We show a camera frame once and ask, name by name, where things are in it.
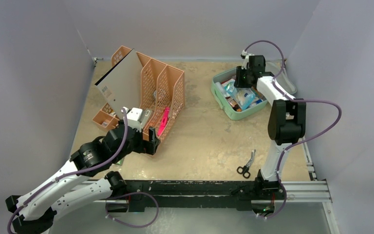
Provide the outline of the blue wipes packet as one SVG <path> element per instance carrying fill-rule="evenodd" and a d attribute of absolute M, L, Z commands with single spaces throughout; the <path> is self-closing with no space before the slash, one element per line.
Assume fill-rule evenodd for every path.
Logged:
<path fill-rule="evenodd" d="M 242 110 L 247 109 L 256 99 L 256 94 L 250 88 L 226 87 L 226 92 L 237 102 Z"/>

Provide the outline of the mint green storage case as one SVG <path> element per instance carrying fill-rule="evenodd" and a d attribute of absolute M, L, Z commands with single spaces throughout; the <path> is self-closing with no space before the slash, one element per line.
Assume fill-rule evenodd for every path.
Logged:
<path fill-rule="evenodd" d="M 267 61 L 266 62 L 266 69 L 267 71 L 272 72 L 273 74 L 276 74 L 281 68 L 281 62 L 279 61 Z M 264 102 L 257 104 L 256 102 L 253 102 L 247 109 L 242 110 L 241 112 L 236 112 L 234 111 L 229 103 L 226 100 L 226 97 L 224 97 L 220 91 L 217 89 L 215 86 L 216 82 L 219 82 L 222 84 L 223 82 L 233 78 L 235 79 L 236 76 L 236 67 L 233 67 L 231 69 L 228 69 L 226 71 L 223 71 L 217 75 L 215 75 L 212 78 L 210 90 L 218 103 L 219 107 L 226 113 L 226 115 L 231 119 L 231 120 L 240 120 L 245 117 L 248 117 L 250 115 L 255 114 L 256 112 L 262 110 L 269 101 L 266 99 Z M 281 87 L 289 92 L 289 94 L 293 95 L 297 92 L 296 87 L 294 84 L 288 79 L 287 74 L 286 74 L 286 69 L 284 68 L 283 72 L 280 74 L 280 76 L 277 78 L 277 82 L 281 85 Z"/>

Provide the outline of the small white plastic bottle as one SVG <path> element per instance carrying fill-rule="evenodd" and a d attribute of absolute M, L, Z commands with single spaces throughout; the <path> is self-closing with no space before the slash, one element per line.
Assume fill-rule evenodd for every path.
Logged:
<path fill-rule="evenodd" d="M 215 83 L 215 86 L 216 86 L 217 89 L 220 91 L 220 93 L 221 93 L 224 97 L 226 97 L 224 87 L 223 87 L 219 82 L 216 82 L 216 83 Z"/>

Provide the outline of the brown bottle orange cap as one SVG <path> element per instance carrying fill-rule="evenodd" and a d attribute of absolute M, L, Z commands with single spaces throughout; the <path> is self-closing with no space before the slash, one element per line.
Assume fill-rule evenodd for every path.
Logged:
<path fill-rule="evenodd" d="M 233 98 L 228 97 L 226 100 L 234 111 L 236 112 L 242 111 L 238 103 Z"/>

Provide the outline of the black handled scissors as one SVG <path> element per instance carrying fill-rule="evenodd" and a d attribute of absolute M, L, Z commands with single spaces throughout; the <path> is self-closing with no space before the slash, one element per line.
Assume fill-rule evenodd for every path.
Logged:
<path fill-rule="evenodd" d="M 248 162 L 244 166 L 239 166 L 236 169 L 236 172 L 238 174 L 242 175 L 245 179 L 249 179 L 250 176 L 251 176 L 251 173 L 249 172 L 249 169 L 250 169 L 251 165 L 253 164 L 253 162 L 255 160 L 256 152 L 257 152 L 256 149 L 252 150 L 251 156 L 250 156 L 250 159 L 248 160 Z"/>

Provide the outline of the green orange dressing packet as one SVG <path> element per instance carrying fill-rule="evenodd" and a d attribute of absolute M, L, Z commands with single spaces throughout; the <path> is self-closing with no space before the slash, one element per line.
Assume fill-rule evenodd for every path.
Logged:
<path fill-rule="evenodd" d="M 257 96 L 257 100 L 256 100 L 257 104 L 262 103 L 266 100 L 264 95 L 261 92 L 259 92 L 258 90 L 254 89 L 254 92 L 255 92 L 255 95 Z"/>

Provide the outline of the white gauze pad packet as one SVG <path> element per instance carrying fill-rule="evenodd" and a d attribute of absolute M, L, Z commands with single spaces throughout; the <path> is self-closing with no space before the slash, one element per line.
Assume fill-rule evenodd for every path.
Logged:
<path fill-rule="evenodd" d="M 231 78 L 222 83 L 224 89 L 229 89 L 231 86 L 234 87 L 235 79 Z"/>

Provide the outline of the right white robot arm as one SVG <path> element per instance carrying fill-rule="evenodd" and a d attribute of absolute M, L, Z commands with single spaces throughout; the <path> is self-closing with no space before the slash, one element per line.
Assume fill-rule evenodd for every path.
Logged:
<path fill-rule="evenodd" d="M 254 192 L 266 198 L 273 190 L 281 189 L 280 180 L 290 146 L 298 143 L 305 134 L 306 104 L 293 102 L 272 73 L 265 70 L 262 55 L 242 52 L 243 63 L 236 69 L 234 86 L 255 88 L 271 104 L 268 135 L 271 139 L 267 159 L 255 179 Z"/>

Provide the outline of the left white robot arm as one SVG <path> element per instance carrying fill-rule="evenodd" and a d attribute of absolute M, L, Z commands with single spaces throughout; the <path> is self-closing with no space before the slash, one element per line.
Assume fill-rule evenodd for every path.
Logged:
<path fill-rule="evenodd" d="M 49 179 L 25 195 L 11 195 L 5 203 L 12 213 L 7 224 L 10 234 L 42 234 L 53 223 L 82 206 L 99 199 L 126 199 L 138 195 L 129 192 L 119 172 L 110 171 L 98 181 L 78 190 L 73 187 L 87 181 L 130 153 L 156 153 L 161 140 L 154 128 L 149 139 L 136 128 L 120 124 L 84 143 Z"/>

